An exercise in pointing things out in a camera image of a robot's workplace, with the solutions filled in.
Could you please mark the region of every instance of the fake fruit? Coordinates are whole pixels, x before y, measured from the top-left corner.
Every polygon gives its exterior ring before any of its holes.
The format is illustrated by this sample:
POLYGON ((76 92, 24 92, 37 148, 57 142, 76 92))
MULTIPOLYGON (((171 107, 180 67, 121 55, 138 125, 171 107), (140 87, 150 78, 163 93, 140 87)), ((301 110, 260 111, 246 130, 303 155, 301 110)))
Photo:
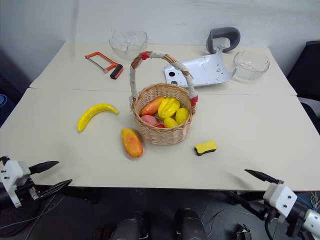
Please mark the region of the fake fruit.
POLYGON ((154 116, 150 116, 150 115, 144 115, 141 117, 142 121, 144 121, 145 123, 155 126, 157 125, 157 119, 154 116))
POLYGON ((109 103, 99 103, 90 107, 87 111, 82 114, 82 116, 78 120, 78 132, 82 132, 89 121, 98 113, 110 111, 114 114, 118 115, 118 110, 109 103))
POLYGON ((126 153, 132 158, 137 158, 144 154, 144 148, 134 130, 130 128, 122 129, 121 138, 126 153))
POLYGON ((175 120, 180 125, 184 123, 189 117, 189 110, 185 107, 181 107, 176 111, 175 120))
POLYGON ((164 96, 158 96, 157 98, 153 99, 141 109, 140 116, 155 114, 158 111, 158 108, 163 99, 165 99, 164 96))
POLYGON ((171 118, 171 117, 165 118, 164 121, 163 121, 163 123, 164 123, 164 126, 165 126, 166 128, 173 128, 173 127, 179 125, 179 124, 178 124, 173 118, 171 118))
POLYGON ((175 97, 167 97, 161 101, 158 115, 161 119, 172 117, 180 108, 180 102, 175 97))
POLYGON ((157 124, 157 125, 155 125, 157 128, 161 128, 161 129, 164 129, 165 128, 165 125, 163 125, 163 124, 157 124))

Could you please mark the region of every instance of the wicker basket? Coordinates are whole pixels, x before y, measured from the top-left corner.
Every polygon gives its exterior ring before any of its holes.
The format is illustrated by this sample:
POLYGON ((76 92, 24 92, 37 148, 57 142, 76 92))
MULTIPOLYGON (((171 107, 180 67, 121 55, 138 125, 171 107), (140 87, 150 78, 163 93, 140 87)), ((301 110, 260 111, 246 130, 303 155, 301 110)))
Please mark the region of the wicker basket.
POLYGON ((137 130, 153 144, 171 145, 183 141, 191 130, 192 118, 196 113, 196 102, 198 93, 194 89, 192 76, 188 69, 180 62, 166 53, 158 51, 145 51, 140 53, 131 63, 130 67, 130 87, 132 96, 131 109, 137 130), (188 92, 174 84, 159 83, 145 87, 138 94, 136 89, 136 68, 147 58, 162 58, 167 60, 177 70, 180 70, 188 83, 188 92), (149 125, 140 118, 141 109, 153 99, 164 97, 175 97, 180 101, 181 107, 189 110, 189 118, 182 124, 172 128, 159 128, 149 125))

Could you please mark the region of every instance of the black floor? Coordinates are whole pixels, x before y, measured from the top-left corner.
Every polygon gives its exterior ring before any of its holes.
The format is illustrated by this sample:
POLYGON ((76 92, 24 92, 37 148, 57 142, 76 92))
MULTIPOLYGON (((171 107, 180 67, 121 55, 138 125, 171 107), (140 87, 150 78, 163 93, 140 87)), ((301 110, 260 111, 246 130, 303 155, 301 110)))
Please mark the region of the black floor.
MULTIPOLYGON (((50 206, 59 202, 61 197, 56 196, 50 206)), ((243 224, 251 230, 253 240, 268 240, 261 220, 246 214, 248 212, 239 205, 228 204, 226 200, 226 194, 217 191, 105 188, 96 204, 66 196, 38 221, 28 240, 92 240, 95 228, 117 223, 135 211, 149 212, 153 240, 171 240, 174 239, 175 212, 179 208, 190 208, 202 215, 207 233, 210 232, 213 216, 226 210, 215 218, 210 240, 236 240, 236 231, 243 224)), ((33 223, 18 235, 1 239, 25 240, 33 223)), ((300 239, 286 236, 286 224, 276 225, 276 221, 270 225, 275 240, 300 239)))

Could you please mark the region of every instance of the basket handle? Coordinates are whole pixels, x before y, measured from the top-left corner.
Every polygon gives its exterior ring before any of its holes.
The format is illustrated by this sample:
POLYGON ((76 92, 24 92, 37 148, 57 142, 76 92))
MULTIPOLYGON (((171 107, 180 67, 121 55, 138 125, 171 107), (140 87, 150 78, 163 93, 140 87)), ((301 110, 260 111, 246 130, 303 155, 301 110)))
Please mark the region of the basket handle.
POLYGON ((139 67, 139 65, 142 63, 143 60, 146 60, 148 58, 159 58, 167 60, 168 63, 170 63, 175 69, 182 72, 186 83, 188 84, 188 95, 192 106, 196 106, 196 103, 198 102, 198 93, 195 90, 194 83, 192 81, 193 77, 189 73, 188 69, 185 65, 183 65, 181 62, 175 60, 172 56, 169 54, 160 52, 160 51, 144 51, 140 53, 138 56, 136 56, 135 59, 133 59, 131 66, 130 66, 130 87, 131 87, 131 97, 130 97, 130 106, 132 106, 132 103, 134 99, 136 99, 139 94, 136 88, 136 68, 139 67))

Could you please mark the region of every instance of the white wall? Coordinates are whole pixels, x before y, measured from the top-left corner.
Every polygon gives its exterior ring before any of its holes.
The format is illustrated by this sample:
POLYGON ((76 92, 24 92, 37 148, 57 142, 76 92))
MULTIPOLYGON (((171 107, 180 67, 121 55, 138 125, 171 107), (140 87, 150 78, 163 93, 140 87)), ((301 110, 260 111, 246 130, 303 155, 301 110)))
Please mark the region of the white wall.
POLYGON ((210 29, 230 26, 240 46, 269 47, 287 74, 305 42, 320 39, 319 11, 320 0, 0 0, 0 37, 32 81, 65 40, 143 30, 149 43, 204 45, 210 29))

